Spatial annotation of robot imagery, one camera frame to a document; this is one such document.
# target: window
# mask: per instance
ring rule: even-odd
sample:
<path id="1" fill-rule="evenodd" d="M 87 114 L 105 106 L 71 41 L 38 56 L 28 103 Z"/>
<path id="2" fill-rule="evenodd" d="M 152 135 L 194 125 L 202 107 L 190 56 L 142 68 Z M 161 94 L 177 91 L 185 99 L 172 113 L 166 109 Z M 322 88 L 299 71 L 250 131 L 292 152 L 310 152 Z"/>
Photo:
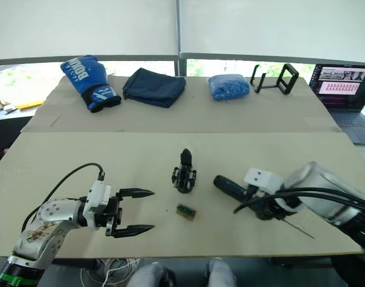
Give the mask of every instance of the window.
<path id="1" fill-rule="evenodd" d="M 220 74 L 241 74 L 250 77 L 253 73 L 254 66 L 259 64 L 256 76 L 260 77 L 263 72 L 267 77 L 278 77 L 284 63 L 275 62 L 252 62 L 240 60 L 187 60 L 187 75 L 195 77 L 211 77 Z M 303 77 L 307 83 L 313 74 L 315 65 L 292 63 L 292 66 L 298 71 L 300 77 Z"/>
<path id="2" fill-rule="evenodd" d="M 13 104 L 44 100 L 62 76 L 60 63 L 0 66 L 0 99 Z"/>
<path id="3" fill-rule="evenodd" d="M 100 61 L 108 75 L 131 76 L 145 68 L 175 75 L 173 61 Z M 61 62 L 0 66 L 0 99 L 13 105 L 45 100 L 64 76 Z"/>

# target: laptop keyboard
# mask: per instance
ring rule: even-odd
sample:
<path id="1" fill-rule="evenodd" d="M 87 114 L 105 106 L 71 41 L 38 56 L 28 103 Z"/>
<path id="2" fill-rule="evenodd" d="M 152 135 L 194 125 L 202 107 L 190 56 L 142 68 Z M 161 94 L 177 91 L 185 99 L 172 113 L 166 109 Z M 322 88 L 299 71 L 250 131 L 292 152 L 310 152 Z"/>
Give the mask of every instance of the laptop keyboard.
<path id="1" fill-rule="evenodd" d="M 360 113 L 333 113 L 333 118 L 340 127 L 365 127 L 365 117 Z"/>

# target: black cable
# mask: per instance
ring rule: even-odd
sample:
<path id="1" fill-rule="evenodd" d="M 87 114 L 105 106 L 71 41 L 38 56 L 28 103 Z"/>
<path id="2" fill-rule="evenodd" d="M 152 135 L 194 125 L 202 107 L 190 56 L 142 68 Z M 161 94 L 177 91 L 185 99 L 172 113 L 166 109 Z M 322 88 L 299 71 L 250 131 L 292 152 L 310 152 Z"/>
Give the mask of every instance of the black cable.
<path id="1" fill-rule="evenodd" d="M 85 168 L 85 167 L 87 167 L 87 166 L 96 166 L 96 167 L 98 167 L 98 169 L 99 169 L 99 176 L 98 176 L 98 180 L 99 181 L 103 181 L 104 180 L 104 176 L 105 176 L 105 173 L 104 173 L 104 170 L 103 170 L 103 168 L 102 168 L 102 166 L 100 165 L 100 164 L 98 164 L 98 163 L 86 163 L 86 164 L 83 164 L 82 166 L 79 166 L 79 167 L 77 167 L 76 169 L 74 169 L 73 171 L 71 171 L 71 172 L 69 172 L 68 174 L 66 174 L 63 178 L 62 178 L 62 180 L 60 180 L 58 183 L 57 183 L 57 185 L 50 191 L 50 193 L 47 195 L 47 197 L 44 199 L 44 201 L 43 201 L 43 203 L 42 203 L 42 205 L 44 204 L 44 203 L 46 203 L 50 198 L 51 198 L 51 196 L 55 193 L 55 191 L 63 184 L 63 182 L 65 182 L 71 175 L 73 175 L 75 172 L 77 172 L 77 171 L 79 171 L 79 170 L 81 170 L 81 169 L 83 169 L 83 168 Z M 35 214 L 37 211 L 38 211 L 38 209 L 40 208 L 40 206 L 39 207 L 37 207 L 37 208 L 35 208 L 27 217 L 26 217 L 26 219 L 24 220 L 24 222 L 23 222 L 23 225 L 22 225 L 22 232 L 26 229 L 26 227 L 27 227 L 27 223 L 28 223 L 28 221 L 29 221 L 29 219 L 31 218 L 31 216 L 33 215 L 33 214 Z"/>
<path id="2" fill-rule="evenodd" d="M 32 215 L 34 215 L 38 210 L 39 210 L 40 206 L 38 206 L 37 208 L 35 208 L 33 211 L 30 212 L 30 214 L 26 217 L 26 219 L 23 222 L 22 225 L 22 232 L 26 229 L 27 223 L 29 221 L 29 219 L 31 218 Z"/>
<path id="3" fill-rule="evenodd" d="M 246 207 L 250 206 L 251 204 L 254 204 L 254 203 L 257 203 L 257 202 L 260 202 L 260 201 L 265 201 L 265 200 L 270 200 L 270 199 L 285 199 L 287 197 L 293 197 L 293 196 L 296 196 L 296 197 L 314 197 L 316 199 L 326 199 L 326 200 L 338 202 L 338 203 L 341 203 L 341 204 L 344 204 L 344 205 L 347 205 L 347 206 L 351 206 L 351 207 L 354 207 L 354 208 L 359 209 L 359 210 L 365 210 L 365 205 L 363 205 L 363 204 L 356 204 L 356 203 L 353 203 L 351 201 L 340 199 L 340 198 L 335 197 L 335 196 L 328 196 L 328 195 L 320 194 L 320 193 L 309 193 L 309 192 L 298 192 L 298 191 L 296 191 L 296 192 L 287 192 L 287 193 L 282 192 L 282 193 L 278 193 L 278 194 L 272 194 L 270 196 L 260 197 L 258 199 L 252 199 L 252 200 L 248 201 L 247 203 L 241 204 L 240 206 L 238 206 L 233 213 L 236 213 L 236 212 L 240 211 L 241 209 L 246 208 Z"/>
<path id="4" fill-rule="evenodd" d="M 330 194 L 335 194 L 337 196 L 342 196 L 342 197 L 346 197 L 348 199 L 351 199 L 353 201 L 359 202 L 363 205 L 365 205 L 365 200 L 360 199 L 359 197 L 353 195 L 353 194 L 349 194 L 349 193 L 345 193 L 343 191 L 339 191 L 339 190 L 333 190 L 330 188 L 322 188 L 322 187 L 294 187 L 294 188 L 286 188 L 284 190 L 278 190 L 277 193 L 284 193 L 284 192 L 290 192 L 290 191 L 319 191 L 321 193 L 330 193 Z"/>

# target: yellow object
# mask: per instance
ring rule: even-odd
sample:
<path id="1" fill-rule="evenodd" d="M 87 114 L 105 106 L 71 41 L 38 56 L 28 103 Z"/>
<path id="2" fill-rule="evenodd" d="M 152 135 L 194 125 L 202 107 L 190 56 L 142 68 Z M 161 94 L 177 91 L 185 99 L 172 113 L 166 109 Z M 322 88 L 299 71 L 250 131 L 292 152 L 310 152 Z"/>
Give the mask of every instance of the yellow object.
<path id="1" fill-rule="evenodd" d="M 26 102 L 26 103 L 18 103 L 15 105 L 15 107 L 17 109 L 26 109 L 26 108 L 30 108 L 31 106 L 38 106 L 41 105 L 42 103 L 44 103 L 45 100 L 33 100 L 31 102 Z"/>

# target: table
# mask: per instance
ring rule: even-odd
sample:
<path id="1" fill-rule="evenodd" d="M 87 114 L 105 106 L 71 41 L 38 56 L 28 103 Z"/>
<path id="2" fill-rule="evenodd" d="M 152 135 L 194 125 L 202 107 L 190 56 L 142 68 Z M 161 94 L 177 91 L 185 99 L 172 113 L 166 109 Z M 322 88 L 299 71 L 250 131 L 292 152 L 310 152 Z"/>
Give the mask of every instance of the table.
<path id="1" fill-rule="evenodd" d="M 173 168 L 189 148 L 197 170 L 190 194 L 172 185 Z M 221 174 L 242 183 L 250 167 L 287 176 L 316 160 L 365 192 L 365 162 L 344 133 L 22 133 L 0 163 L 0 256 L 20 234 L 23 215 L 41 203 L 73 168 L 103 165 L 113 188 L 141 187 L 156 193 L 123 201 L 122 225 L 154 224 L 137 237 L 113 239 L 104 230 L 73 230 L 58 257 L 189 257 L 330 255 L 359 252 L 349 237 L 311 213 L 288 220 L 315 237 L 277 220 L 260 221 L 217 190 Z M 88 168 L 71 177 L 56 197 L 85 196 L 97 177 Z M 193 222 L 175 213 L 178 203 L 197 210 Z"/>
<path id="2" fill-rule="evenodd" d="M 303 78 L 286 96 L 270 88 L 228 102 L 211 99 L 207 78 L 186 80 L 185 92 L 169 109 L 123 99 L 120 106 L 91 114 L 63 77 L 23 132 L 340 132 Z M 109 76 L 118 94 L 126 81 Z M 276 78 L 265 81 L 273 84 Z"/>

